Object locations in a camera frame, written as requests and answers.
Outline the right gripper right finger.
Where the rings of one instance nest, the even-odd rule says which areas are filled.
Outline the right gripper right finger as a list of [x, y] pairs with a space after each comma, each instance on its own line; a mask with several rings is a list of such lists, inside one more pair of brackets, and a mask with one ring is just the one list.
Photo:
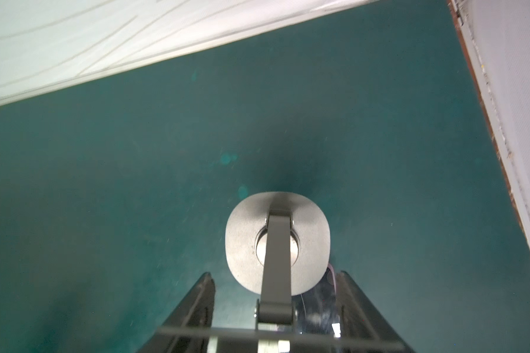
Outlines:
[[347, 272], [336, 274], [336, 300], [342, 338], [399, 341], [400, 352], [415, 352], [381, 315]]

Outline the silver round phone stand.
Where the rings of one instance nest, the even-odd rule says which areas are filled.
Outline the silver round phone stand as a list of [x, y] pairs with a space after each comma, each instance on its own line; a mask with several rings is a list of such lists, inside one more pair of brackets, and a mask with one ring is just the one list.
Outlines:
[[321, 281], [330, 252], [325, 214], [300, 194], [251, 195], [235, 206], [225, 228], [228, 268], [242, 287], [260, 296], [259, 324], [293, 323], [293, 297]]

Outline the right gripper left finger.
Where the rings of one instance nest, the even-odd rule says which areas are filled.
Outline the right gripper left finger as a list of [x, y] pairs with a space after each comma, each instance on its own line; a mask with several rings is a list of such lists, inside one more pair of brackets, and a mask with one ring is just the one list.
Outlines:
[[[163, 326], [211, 327], [215, 294], [216, 286], [211, 274], [203, 273], [163, 322]], [[138, 352], [207, 352], [208, 341], [209, 338], [168, 336], [156, 332]]]

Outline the white edged phone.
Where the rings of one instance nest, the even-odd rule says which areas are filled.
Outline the white edged phone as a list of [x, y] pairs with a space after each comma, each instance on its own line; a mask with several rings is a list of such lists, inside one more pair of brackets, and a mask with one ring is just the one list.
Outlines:
[[292, 297], [297, 332], [341, 337], [335, 274], [333, 266], [328, 264], [318, 284], [309, 291]]

